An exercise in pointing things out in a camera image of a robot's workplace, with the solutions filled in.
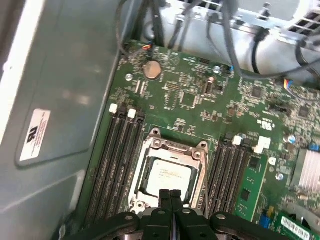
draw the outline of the sticker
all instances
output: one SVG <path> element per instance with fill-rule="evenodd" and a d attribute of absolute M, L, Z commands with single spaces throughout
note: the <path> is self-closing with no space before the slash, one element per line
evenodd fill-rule
<path fill-rule="evenodd" d="M 39 156 L 42 141 L 46 133 L 51 111 L 35 109 L 25 137 L 20 161 L 34 159 Z"/>
<path fill-rule="evenodd" d="M 289 229 L 292 233 L 297 235 L 299 238 L 303 240 L 310 240 L 310 233 L 304 230 L 302 227 L 299 227 L 294 222 L 290 221 L 286 217 L 282 217 L 281 219 L 281 225 L 285 226 L 287 229 Z"/>

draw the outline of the microchip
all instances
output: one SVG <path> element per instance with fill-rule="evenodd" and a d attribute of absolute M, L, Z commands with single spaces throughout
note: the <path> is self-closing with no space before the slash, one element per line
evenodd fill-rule
<path fill-rule="evenodd" d="M 251 157 L 251 160 L 250 160 L 250 163 L 249 163 L 250 168 L 257 169 L 258 164 L 259 164 L 259 158 L 256 158 L 254 156 Z"/>
<path fill-rule="evenodd" d="M 208 59 L 200 58 L 199 62 L 203 65 L 210 65 L 210 60 Z"/>
<path fill-rule="evenodd" d="M 250 196 L 250 192 L 247 189 L 243 189 L 241 192 L 241 198 L 247 202 L 249 199 L 249 196 Z"/>
<path fill-rule="evenodd" d="M 307 108 L 306 106 L 300 107 L 299 117 L 307 118 L 308 114 L 309 114 L 309 108 Z"/>
<path fill-rule="evenodd" d="M 236 112 L 236 110 L 235 110 L 234 108 L 229 108 L 229 109 L 228 109 L 228 115 L 229 115 L 229 116 L 235 115 L 235 112 Z"/>
<path fill-rule="evenodd" d="M 214 90 L 218 91 L 218 92 L 222 92 L 224 90 L 224 87 L 220 86 L 220 85 L 216 85 L 216 86 L 214 86 Z"/>
<path fill-rule="evenodd" d="M 261 95 L 262 95 L 262 88 L 258 87 L 258 86 L 254 86 L 252 93 L 251 93 L 251 96 L 259 99 L 259 98 L 261 98 Z"/>
<path fill-rule="evenodd" d="M 183 132 L 183 131 L 184 131 L 184 126 L 179 125 L 179 126 L 178 126 L 178 131 L 179 131 L 179 132 Z"/>

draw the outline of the cpu socket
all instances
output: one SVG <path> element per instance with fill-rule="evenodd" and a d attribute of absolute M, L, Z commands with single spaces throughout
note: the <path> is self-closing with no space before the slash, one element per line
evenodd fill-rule
<path fill-rule="evenodd" d="M 129 208 L 136 214 L 159 206 L 161 189 L 181 190 L 184 207 L 196 208 L 205 179 L 208 144 L 192 147 L 163 139 L 153 128 L 143 142 L 129 192 Z"/>

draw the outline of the capacitor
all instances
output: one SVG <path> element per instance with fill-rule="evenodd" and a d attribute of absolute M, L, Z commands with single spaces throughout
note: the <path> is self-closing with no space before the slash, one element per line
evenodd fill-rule
<path fill-rule="evenodd" d="M 283 137 L 283 141 L 285 143 L 288 143 L 288 144 L 295 144 L 296 143 L 296 137 L 293 134 L 287 134 L 287 135 L 285 135 Z"/>

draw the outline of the screw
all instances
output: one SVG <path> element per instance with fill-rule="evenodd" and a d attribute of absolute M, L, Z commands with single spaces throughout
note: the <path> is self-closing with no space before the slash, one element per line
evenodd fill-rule
<path fill-rule="evenodd" d="M 195 159 L 200 159 L 201 158 L 201 152 L 195 151 L 193 156 L 194 156 Z"/>
<path fill-rule="evenodd" d="M 283 179 L 285 178 L 285 176 L 278 172 L 276 175 L 275 175 L 275 179 L 277 179 L 278 181 L 282 181 Z"/>
<path fill-rule="evenodd" d="M 217 219 L 220 219 L 220 220 L 225 220 L 226 219 L 226 216 L 225 215 L 222 215 L 222 214 L 218 214 L 216 216 Z"/>
<path fill-rule="evenodd" d="M 131 73 L 125 75 L 125 80 L 127 80 L 128 82 L 132 81 L 132 79 L 134 79 L 134 76 Z"/>
<path fill-rule="evenodd" d="M 156 139 L 156 140 L 153 141 L 153 145 L 155 147 L 160 147 L 161 146 L 161 141 L 159 139 Z"/>
<path fill-rule="evenodd" d="M 189 209 L 183 209 L 182 212 L 183 212 L 184 214 L 190 214 L 190 213 L 191 213 L 191 211 L 190 211 Z"/>

